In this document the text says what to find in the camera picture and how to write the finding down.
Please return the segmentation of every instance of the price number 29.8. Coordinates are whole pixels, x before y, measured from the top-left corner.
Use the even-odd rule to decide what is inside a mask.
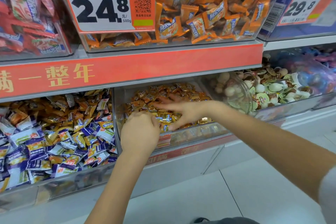
[[[73,0],[72,3],[74,6],[79,8],[84,6],[84,10],[78,14],[77,21],[79,23],[86,22],[97,22],[99,19],[108,19],[109,22],[130,22],[131,20],[123,20],[118,17],[118,14],[114,11],[113,0],[102,0],[99,7],[96,11],[96,16],[90,16],[93,12],[93,5],[89,0]],[[117,0],[117,9],[121,13],[125,13],[129,10],[127,0]]]
[[[312,9],[315,3],[316,1],[311,2],[310,5],[305,9],[307,5],[306,1],[302,1],[300,4],[298,4],[298,2],[293,2],[292,4],[290,4],[288,11],[285,12],[283,16],[284,17],[285,16],[298,16],[301,12],[305,12],[305,11]]]

